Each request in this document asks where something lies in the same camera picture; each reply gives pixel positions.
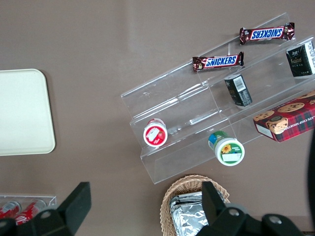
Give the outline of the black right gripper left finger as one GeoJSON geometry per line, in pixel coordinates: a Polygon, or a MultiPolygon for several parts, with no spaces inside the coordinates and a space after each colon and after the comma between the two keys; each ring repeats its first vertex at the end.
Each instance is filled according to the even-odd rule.
{"type": "Polygon", "coordinates": [[[22,225],[14,219],[0,221],[2,236],[73,236],[92,207],[91,185],[81,182],[57,207],[40,212],[22,225]]]}

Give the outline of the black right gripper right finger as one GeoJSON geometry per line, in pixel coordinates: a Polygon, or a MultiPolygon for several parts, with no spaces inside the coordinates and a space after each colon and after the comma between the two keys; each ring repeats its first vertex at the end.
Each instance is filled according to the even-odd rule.
{"type": "Polygon", "coordinates": [[[266,214],[256,220],[237,207],[227,207],[210,181],[202,182],[202,207],[208,220],[200,236],[302,236],[287,217],[266,214]]]}

